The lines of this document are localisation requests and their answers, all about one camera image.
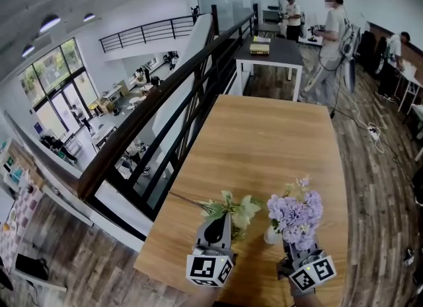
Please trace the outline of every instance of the table top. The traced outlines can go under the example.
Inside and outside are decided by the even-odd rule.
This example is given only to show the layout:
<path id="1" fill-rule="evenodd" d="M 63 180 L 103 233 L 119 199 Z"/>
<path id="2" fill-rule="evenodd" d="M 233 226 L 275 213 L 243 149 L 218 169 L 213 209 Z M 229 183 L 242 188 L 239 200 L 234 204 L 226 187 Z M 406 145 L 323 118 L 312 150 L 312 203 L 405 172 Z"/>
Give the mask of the table top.
<path id="1" fill-rule="evenodd" d="M 319 245 L 331 255 L 338 276 L 317 289 L 325 307 L 342 301 L 348 249 L 348 210 L 344 174 L 327 108 L 297 102 L 221 95 L 210 112 L 171 192 L 195 201 L 221 201 L 221 190 L 235 200 L 251 194 L 267 202 L 283 194 L 286 183 L 311 173 L 324 213 Z M 185 279 L 200 209 L 169 194 L 134 267 L 177 289 L 194 292 Z M 264 207 L 252 220 L 247 238 L 232 245 L 239 256 L 220 300 L 238 306 L 293 305 L 288 281 L 276 278 L 282 243 L 267 245 L 270 226 Z"/>
<path id="2" fill-rule="evenodd" d="M 397 68 L 397 64 L 395 62 L 392 62 L 390 59 L 388 59 L 388 64 L 390 64 L 392 67 L 394 67 L 395 69 L 398 70 Z M 415 76 L 412 76 L 408 73 L 406 73 L 405 71 L 399 71 L 400 74 L 409 82 L 412 82 L 413 84 L 416 84 L 417 86 L 419 86 L 420 88 L 423 87 L 420 82 L 416 79 Z"/>
<path id="3" fill-rule="evenodd" d="M 280 33 L 280 27 L 277 24 L 257 24 L 254 27 L 255 31 L 263 31 L 263 32 L 277 32 Z"/>
<path id="4" fill-rule="evenodd" d="M 103 96 L 104 98 L 108 98 L 112 96 L 114 93 L 120 90 L 122 88 L 122 85 L 116 85 L 112 90 L 107 91 L 107 93 Z"/>
<path id="5" fill-rule="evenodd" d="M 300 66 L 304 65 L 303 58 L 299 52 L 298 44 L 295 43 L 293 40 L 285 40 L 283 38 L 272 38 L 272 40 L 270 41 L 269 55 L 251 55 L 251 43 L 252 38 L 246 40 L 244 45 L 235 54 L 234 58 L 241 61 L 265 61 Z"/>
<path id="6" fill-rule="evenodd" d="M 113 131 L 114 128 L 114 124 L 104 125 L 91 137 L 91 143 L 94 145 L 98 144 L 104 139 L 105 136 L 107 136 L 111 131 Z"/>
<path id="7" fill-rule="evenodd" d="M 150 90 L 152 87 L 153 87 L 153 85 L 151 85 L 151 84 L 147 84 L 147 85 L 141 86 L 139 89 L 140 89 L 141 91 L 148 91 L 148 90 Z"/>

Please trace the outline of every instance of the wooden handrail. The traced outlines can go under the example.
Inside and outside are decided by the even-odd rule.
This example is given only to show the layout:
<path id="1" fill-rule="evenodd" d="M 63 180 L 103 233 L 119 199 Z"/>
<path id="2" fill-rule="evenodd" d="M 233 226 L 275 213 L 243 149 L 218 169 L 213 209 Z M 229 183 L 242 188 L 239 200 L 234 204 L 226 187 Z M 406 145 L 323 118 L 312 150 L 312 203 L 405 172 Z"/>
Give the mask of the wooden handrail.
<path id="1" fill-rule="evenodd" d="M 214 50 L 238 31 L 254 13 L 245 17 L 204 49 L 191 57 L 185 64 L 169 76 L 161 86 L 151 94 L 129 115 L 119 128 L 110 136 L 101 150 L 83 172 L 78 187 L 78 196 L 82 199 L 94 195 L 106 177 L 107 170 L 113 167 L 138 133 L 147 125 L 157 110 L 166 102 L 173 92 L 194 72 Z"/>

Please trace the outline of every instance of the flower bouquet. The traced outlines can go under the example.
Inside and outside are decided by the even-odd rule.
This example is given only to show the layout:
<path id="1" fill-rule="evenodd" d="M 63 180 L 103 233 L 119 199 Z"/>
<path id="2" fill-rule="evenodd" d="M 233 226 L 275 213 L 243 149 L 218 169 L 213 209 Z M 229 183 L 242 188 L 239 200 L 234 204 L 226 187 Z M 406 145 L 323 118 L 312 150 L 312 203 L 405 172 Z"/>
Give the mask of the flower bouquet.
<path id="1" fill-rule="evenodd" d="M 296 179 L 294 184 L 287 184 L 282 197 L 272 195 L 267 206 L 272 226 L 267 232 L 281 234 L 282 239 L 295 244 L 297 250 L 308 250 L 313 243 L 315 229 L 323 215 L 321 196 L 309 189 L 310 177 Z"/>
<path id="2" fill-rule="evenodd" d="M 233 242 L 242 240 L 245 237 L 250 220 L 256 212 L 261 210 L 261 202 L 251 195 L 243 198 L 240 204 L 233 202 L 232 193 L 222 191 L 223 203 L 209 200 L 201 202 L 200 206 L 204 210 L 202 215 L 206 220 L 214 221 L 220 219 L 225 213 L 229 213 L 232 218 L 231 238 Z"/>

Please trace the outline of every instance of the white vase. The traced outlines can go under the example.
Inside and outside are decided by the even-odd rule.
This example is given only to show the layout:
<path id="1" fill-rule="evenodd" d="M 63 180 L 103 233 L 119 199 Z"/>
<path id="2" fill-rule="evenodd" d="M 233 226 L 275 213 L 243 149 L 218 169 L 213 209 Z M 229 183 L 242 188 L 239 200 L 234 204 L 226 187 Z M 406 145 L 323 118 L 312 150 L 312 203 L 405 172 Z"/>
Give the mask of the white vase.
<path id="1" fill-rule="evenodd" d="M 278 242 L 281 242 L 282 236 L 281 234 L 276 234 L 275 230 L 273 229 L 273 226 L 269 226 L 269 228 L 263 235 L 263 239 L 267 244 L 274 245 Z"/>

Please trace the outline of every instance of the ceiling light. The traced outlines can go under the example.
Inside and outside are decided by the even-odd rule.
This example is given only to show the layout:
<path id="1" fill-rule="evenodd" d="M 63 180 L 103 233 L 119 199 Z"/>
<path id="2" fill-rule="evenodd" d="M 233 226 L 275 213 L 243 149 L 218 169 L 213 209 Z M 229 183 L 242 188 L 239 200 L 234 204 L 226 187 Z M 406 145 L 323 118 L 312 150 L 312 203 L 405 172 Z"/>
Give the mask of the ceiling light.
<path id="1" fill-rule="evenodd" d="M 40 32 L 47 31 L 51 27 L 55 26 L 60 22 L 60 17 L 57 15 L 48 15 L 41 23 Z"/>
<path id="2" fill-rule="evenodd" d="M 84 17 L 84 22 L 87 22 L 88 20 L 91 20 L 95 17 L 93 13 L 87 13 Z"/>
<path id="3" fill-rule="evenodd" d="M 22 57 L 26 57 L 32 51 L 34 51 L 34 49 L 35 49 L 35 47 L 30 45 L 30 44 L 25 45 L 24 51 L 22 52 Z"/>

